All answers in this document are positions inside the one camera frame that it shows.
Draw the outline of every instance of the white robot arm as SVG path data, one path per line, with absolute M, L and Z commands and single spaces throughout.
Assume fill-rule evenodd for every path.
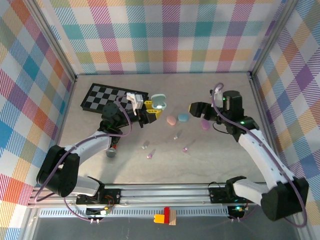
M 228 198 L 241 197 L 260 205 L 272 221 L 301 212 L 301 203 L 305 205 L 307 201 L 307 180 L 295 177 L 267 144 L 256 122 L 244 115 L 242 97 L 238 91 L 225 91 L 223 95 L 218 94 L 219 97 L 223 103 L 221 107 L 214 106 L 216 110 L 209 103 L 194 102 L 189 112 L 194 117 L 224 124 L 227 133 L 249 153 L 266 182 L 266 185 L 261 185 L 244 176 L 231 178 L 225 185 Z
M 121 128 L 130 125 L 128 120 L 139 122 L 143 128 L 162 113 L 162 109 L 152 108 L 152 100 L 144 101 L 140 94 L 127 93 L 126 96 L 134 109 L 122 109 L 124 113 L 116 103 L 107 103 L 102 110 L 100 126 L 93 135 L 73 145 L 54 145 L 49 149 L 36 181 L 45 183 L 46 188 L 61 197 L 69 194 L 96 196 L 102 183 L 91 177 L 78 176 L 79 166 L 98 152 L 114 147 L 123 136 Z

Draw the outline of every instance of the plaid wallpaper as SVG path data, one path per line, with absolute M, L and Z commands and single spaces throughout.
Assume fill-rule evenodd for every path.
M 246 72 L 286 2 L 37 1 L 79 74 Z
M 0 1 L 0 240 L 15 240 L 70 80 L 23 0 Z
M 298 2 L 258 79 L 280 158 L 310 184 L 320 239 L 320 0 Z

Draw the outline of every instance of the chessboard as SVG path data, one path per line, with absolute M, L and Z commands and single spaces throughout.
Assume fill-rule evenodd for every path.
M 144 91 L 93 83 L 80 106 L 84 111 L 102 114 L 102 110 L 106 104 L 115 102 L 117 97 L 123 96 L 126 93 L 141 94 L 144 100 L 149 99 L 149 93 Z M 132 109 L 132 104 L 126 97 L 123 97 L 120 102 L 124 109 Z

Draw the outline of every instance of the yellow block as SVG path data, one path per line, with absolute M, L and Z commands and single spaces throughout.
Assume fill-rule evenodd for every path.
M 154 215 L 154 220 L 156 224 L 164 224 L 165 223 L 165 215 L 156 214 Z
M 153 109 L 152 108 L 152 101 L 150 101 L 150 100 L 144 101 L 144 105 L 145 105 L 147 110 Z
M 155 114 L 155 118 L 158 119 L 162 113 L 162 110 L 149 109 L 146 112 L 149 114 Z

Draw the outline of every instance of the blue object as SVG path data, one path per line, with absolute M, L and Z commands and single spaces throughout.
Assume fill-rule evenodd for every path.
M 189 120 L 189 115 L 186 113 L 181 113 L 178 115 L 178 120 L 180 122 L 187 122 Z

